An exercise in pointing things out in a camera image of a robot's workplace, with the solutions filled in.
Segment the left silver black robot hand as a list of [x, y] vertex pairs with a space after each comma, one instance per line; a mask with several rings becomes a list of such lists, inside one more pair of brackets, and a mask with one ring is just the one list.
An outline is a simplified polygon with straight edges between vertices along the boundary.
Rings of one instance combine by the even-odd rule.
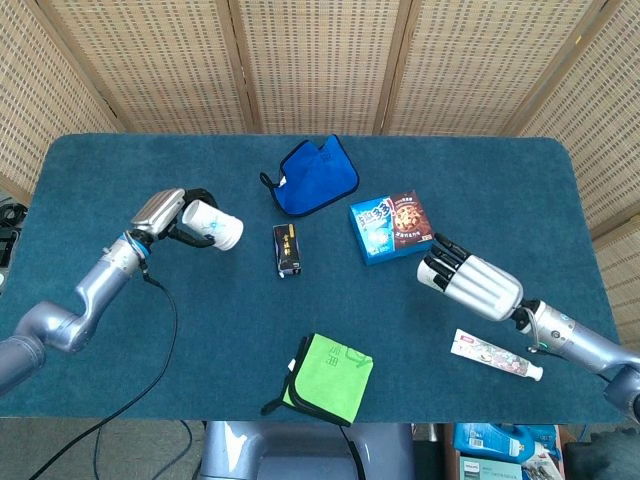
[[195, 248], [214, 245], [213, 239], [196, 239], [178, 228], [180, 215], [196, 200], [216, 207], [217, 203], [209, 191], [203, 188], [185, 190], [172, 188], [154, 194], [131, 220], [128, 231], [131, 238], [149, 249], [155, 241], [166, 237]]

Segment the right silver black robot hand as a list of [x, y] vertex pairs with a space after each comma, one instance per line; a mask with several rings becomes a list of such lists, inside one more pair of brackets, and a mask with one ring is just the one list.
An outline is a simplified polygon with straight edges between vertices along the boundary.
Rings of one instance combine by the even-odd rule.
[[421, 284], [494, 322], [508, 319], [523, 300], [519, 280], [440, 233], [416, 276]]

